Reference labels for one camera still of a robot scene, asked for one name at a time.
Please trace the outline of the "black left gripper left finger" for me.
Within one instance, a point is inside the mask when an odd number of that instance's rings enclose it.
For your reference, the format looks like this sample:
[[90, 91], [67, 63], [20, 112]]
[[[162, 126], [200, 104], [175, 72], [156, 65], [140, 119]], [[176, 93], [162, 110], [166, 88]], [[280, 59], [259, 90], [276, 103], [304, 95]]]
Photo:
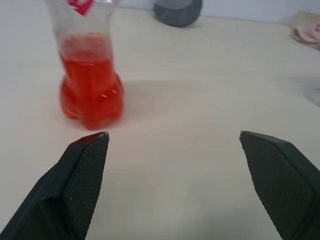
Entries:
[[108, 132], [71, 143], [34, 185], [0, 234], [2, 240], [84, 240], [100, 195]]

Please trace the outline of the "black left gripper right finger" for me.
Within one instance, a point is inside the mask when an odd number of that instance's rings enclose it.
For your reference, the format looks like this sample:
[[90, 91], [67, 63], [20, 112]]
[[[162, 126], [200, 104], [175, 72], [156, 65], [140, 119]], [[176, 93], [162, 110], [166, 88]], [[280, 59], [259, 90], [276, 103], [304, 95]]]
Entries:
[[320, 238], [320, 171], [290, 142], [261, 133], [239, 136], [262, 205], [283, 240]]

